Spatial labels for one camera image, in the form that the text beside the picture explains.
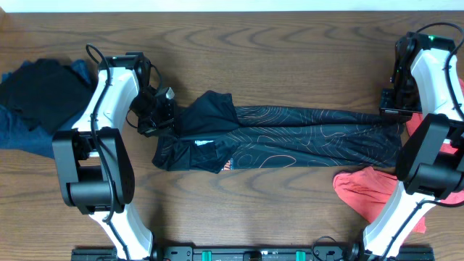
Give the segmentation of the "black printed cycling jersey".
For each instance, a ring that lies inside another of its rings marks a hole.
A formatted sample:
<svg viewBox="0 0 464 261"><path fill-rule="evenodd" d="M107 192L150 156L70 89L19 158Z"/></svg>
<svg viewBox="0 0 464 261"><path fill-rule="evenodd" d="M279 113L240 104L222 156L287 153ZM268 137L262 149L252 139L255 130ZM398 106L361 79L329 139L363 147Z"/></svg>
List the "black printed cycling jersey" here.
<svg viewBox="0 0 464 261"><path fill-rule="evenodd" d="M232 170L373 165L393 167L402 147L400 123L331 109L233 104L208 91L183 109L158 138L159 169Z"/></svg>

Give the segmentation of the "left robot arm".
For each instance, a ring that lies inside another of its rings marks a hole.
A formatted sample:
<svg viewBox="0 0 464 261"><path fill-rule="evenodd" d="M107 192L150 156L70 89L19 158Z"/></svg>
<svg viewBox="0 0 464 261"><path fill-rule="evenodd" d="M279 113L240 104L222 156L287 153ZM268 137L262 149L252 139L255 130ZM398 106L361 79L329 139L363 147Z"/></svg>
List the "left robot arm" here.
<svg viewBox="0 0 464 261"><path fill-rule="evenodd" d="M129 112L143 136L174 127L171 88L152 87L155 66L141 52L102 57L99 82L85 112L70 130L54 134L52 147L65 204L96 221L112 248L77 248L72 260L161 260L153 233L132 203L135 175L122 139Z"/></svg>

